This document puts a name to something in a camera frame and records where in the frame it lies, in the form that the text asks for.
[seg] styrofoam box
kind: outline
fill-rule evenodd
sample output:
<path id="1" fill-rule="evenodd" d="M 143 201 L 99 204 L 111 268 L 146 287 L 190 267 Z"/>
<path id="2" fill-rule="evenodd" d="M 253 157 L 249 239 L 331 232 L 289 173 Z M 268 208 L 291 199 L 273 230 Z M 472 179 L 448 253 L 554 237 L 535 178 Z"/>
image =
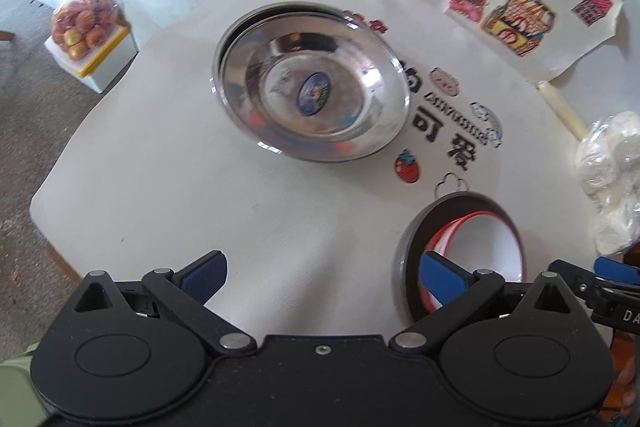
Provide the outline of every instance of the styrofoam box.
<path id="1" fill-rule="evenodd" d="M 124 38 L 122 38 L 121 32 L 126 32 Z M 86 76 L 82 76 L 82 70 L 91 62 L 93 58 L 92 54 L 89 54 L 79 62 L 73 62 L 51 37 L 46 40 L 44 45 L 57 64 L 68 74 L 76 77 L 85 86 L 93 89 L 95 92 L 103 92 L 107 86 L 113 82 L 113 79 L 116 78 L 118 73 L 122 71 L 122 68 L 129 64 L 129 61 L 138 53 L 136 43 L 126 28 L 119 28 L 117 31 L 114 31 L 102 48 L 109 46 L 114 39 L 119 38 L 122 38 L 122 40 L 102 58 L 95 70 Z"/>

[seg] white tablecloth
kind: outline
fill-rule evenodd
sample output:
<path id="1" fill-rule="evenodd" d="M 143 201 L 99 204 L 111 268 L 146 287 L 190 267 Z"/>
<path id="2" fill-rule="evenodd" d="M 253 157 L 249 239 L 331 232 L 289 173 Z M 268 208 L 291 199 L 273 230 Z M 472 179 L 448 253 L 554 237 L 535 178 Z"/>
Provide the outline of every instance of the white tablecloth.
<path id="1" fill-rule="evenodd" d="M 448 172 L 510 214 L 529 274 L 558 257 L 591 265 L 591 206 L 573 174 L 575 139 L 534 87 L 422 0 L 308 0 L 381 20 L 385 40 L 420 75 L 410 121 L 385 150 L 311 164 L 241 134 L 210 90 L 213 50 L 239 16 L 280 1 L 207 0 L 153 36 L 84 120 L 31 205 L 73 268 L 139 279 L 220 249 L 228 280 L 208 305 L 258 338 L 389 335 L 406 325 L 392 297 L 396 245 Z M 434 68 L 458 80 L 457 96 L 433 85 Z M 471 138 L 446 109 L 484 128 L 473 103 L 499 119 L 500 147 Z M 443 124 L 433 142 L 412 125 L 418 106 Z M 456 135 L 475 146 L 465 165 L 449 155 Z M 420 165 L 414 184 L 394 170 L 404 149 Z"/>

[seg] screw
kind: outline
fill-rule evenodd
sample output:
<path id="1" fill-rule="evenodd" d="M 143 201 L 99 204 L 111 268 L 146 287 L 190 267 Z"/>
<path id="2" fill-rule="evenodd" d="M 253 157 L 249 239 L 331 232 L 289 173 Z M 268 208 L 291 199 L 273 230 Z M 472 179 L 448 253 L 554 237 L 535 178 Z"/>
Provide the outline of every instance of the screw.
<path id="1" fill-rule="evenodd" d="M 332 352 L 332 349 L 330 346 L 316 346 L 316 353 L 318 355 L 328 355 L 330 352 Z"/>
<path id="2" fill-rule="evenodd" d="M 420 333 L 415 331 L 405 331 L 396 336 L 396 344 L 404 349 L 412 349 L 414 347 L 422 347 L 427 343 L 427 339 Z"/>
<path id="3" fill-rule="evenodd" d="M 225 349 L 244 349 L 251 344 L 251 337 L 246 333 L 227 333 L 220 337 L 219 342 Z"/>

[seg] concrete floor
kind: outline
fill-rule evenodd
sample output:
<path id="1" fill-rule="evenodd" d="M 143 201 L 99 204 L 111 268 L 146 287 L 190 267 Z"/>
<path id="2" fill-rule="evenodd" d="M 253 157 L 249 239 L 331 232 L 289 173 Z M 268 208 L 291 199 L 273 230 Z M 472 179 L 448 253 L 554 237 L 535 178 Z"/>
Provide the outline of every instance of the concrete floor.
<path id="1" fill-rule="evenodd" d="M 73 290 L 29 204 L 104 95 L 60 70 L 44 48 L 51 13 L 37 1 L 0 0 L 0 30 L 16 34 L 0 42 L 0 360 L 38 341 Z"/>

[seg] stainless steel bowl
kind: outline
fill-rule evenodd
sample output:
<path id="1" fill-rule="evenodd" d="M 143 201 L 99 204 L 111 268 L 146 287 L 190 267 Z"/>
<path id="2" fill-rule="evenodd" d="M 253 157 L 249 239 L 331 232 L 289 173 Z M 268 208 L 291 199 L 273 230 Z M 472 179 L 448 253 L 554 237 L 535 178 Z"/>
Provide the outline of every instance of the stainless steel bowl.
<path id="1" fill-rule="evenodd" d="M 409 89 L 400 61 L 366 24 L 316 4 L 277 4 L 220 41 L 213 89 L 260 146 L 304 160 L 373 154 L 401 131 Z"/>

